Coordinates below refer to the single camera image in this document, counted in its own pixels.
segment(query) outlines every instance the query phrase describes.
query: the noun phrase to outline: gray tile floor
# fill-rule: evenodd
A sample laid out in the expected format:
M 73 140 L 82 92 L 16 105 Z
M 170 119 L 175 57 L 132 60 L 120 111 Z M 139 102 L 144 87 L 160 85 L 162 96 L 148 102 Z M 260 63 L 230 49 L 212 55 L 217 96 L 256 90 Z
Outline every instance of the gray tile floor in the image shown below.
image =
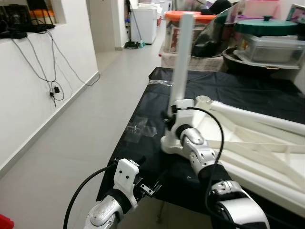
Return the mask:
M 114 57 L 101 72 L 101 79 L 80 95 L 0 180 L 0 214 L 11 218 L 16 229 L 62 228 L 74 191 L 88 175 L 107 164 L 148 83 L 148 75 L 161 66 L 158 52 L 164 24 L 160 29 L 153 45 L 124 50 Z M 83 228 L 101 178 L 94 178 L 78 196 L 70 229 Z M 136 212 L 126 215 L 120 229 L 210 228 L 207 217 L 171 204 L 165 205 L 163 221 L 156 224 L 160 204 L 155 199 L 144 199 Z

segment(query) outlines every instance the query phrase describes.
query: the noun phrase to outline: baseboard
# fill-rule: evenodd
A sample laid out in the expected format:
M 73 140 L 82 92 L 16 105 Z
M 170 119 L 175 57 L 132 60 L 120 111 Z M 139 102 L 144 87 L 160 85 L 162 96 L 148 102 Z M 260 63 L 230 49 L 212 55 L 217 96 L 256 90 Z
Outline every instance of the baseboard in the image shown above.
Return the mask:
M 100 77 L 100 73 L 96 72 L 86 83 L 91 84 Z M 4 163 L 3 167 L 0 167 L 0 179 L 19 161 L 20 158 L 35 144 L 35 142 L 46 132 L 46 130 L 67 110 L 67 108 L 81 95 L 81 93 L 87 88 L 87 85 L 83 85 L 75 94 L 67 100 L 66 103 L 40 128 L 30 136 L 30 138 L 18 149 L 16 152 Z
M 124 49 L 124 46 L 123 47 L 114 47 L 114 50 L 116 50 L 116 51 L 123 51 L 123 49 Z

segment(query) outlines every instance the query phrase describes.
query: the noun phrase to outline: black tablecloth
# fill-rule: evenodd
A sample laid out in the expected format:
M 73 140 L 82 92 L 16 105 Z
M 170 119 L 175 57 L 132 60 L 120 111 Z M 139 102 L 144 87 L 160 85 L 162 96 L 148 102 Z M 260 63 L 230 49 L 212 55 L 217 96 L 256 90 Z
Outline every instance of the black tablecloth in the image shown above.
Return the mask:
M 172 74 L 172 69 L 156 68 L 149 78 L 171 81 Z M 130 122 L 133 122 L 135 117 L 148 118 L 146 125 L 155 127 L 157 134 L 154 137 L 142 136 L 138 143 L 133 143 L 124 140 L 124 132 L 110 161 L 115 158 L 137 161 L 145 156 L 146 160 L 140 167 L 140 176 L 144 178 L 145 183 L 154 185 L 162 174 L 166 180 L 156 196 L 157 199 L 204 213 L 204 190 L 189 161 L 161 151 L 160 139 L 165 128 L 161 112 L 167 109 L 170 89 L 171 87 L 164 84 L 147 86 Z M 199 95 L 206 95 L 212 100 L 244 110 L 305 124 L 304 96 L 290 81 L 234 76 L 221 72 L 189 71 L 185 98 L 194 99 Z M 102 200 L 106 191 L 113 187 L 113 175 L 114 170 L 105 173 L 97 200 Z M 303 220 L 263 197 L 251 194 L 267 213 L 281 219 L 287 218 L 286 221 L 294 221 L 294 224 Z

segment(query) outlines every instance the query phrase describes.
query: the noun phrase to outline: orange lid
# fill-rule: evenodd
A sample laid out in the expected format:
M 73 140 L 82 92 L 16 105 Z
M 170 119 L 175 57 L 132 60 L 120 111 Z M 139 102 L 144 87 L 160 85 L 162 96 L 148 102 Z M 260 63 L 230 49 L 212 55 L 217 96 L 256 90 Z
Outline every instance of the orange lid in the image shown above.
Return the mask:
M 167 11 L 165 13 L 165 18 L 170 20 L 170 21 L 180 21 L 181 17 L 183 16 L 184 12 L 189 12 L 189 11 Z M 194 17 L 195 17 L 195 22 L 200 22 L 200 23 L 209 23 L 211 20 L 216 18 L 216 15 L 201 15 L 200 12 L 193 12 Z
M 43 16 L 48 17 L 48 12 L 50 17 L 54 16 L 54 12 L 52 10 L 31 10 L 30 11 L 30 16 L 31 18 L 34 18 L 35 16 L 37 18 L 42 18 Z

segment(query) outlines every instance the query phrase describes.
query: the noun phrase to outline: red object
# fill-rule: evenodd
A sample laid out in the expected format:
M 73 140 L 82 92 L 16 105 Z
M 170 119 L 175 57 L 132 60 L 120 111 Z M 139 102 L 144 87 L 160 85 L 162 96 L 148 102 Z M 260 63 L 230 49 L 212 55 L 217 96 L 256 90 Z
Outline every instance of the red object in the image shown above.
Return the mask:
M 161 25 L 161 20 L 162 20 L 162 17 L 160 17 L 160 18 L 157 20 L 157 26 Z
M 14 222 L 0 214 L 0 229 L 13 229 Z
M 167 11 L 165 18 L 168 21 L 180 21 L 186 11 Z M 195 17 L 195 23 L 208 24 L 211 20 L 216 18 L 216 15 L 201 15 L 200 12 L 193 12 Z

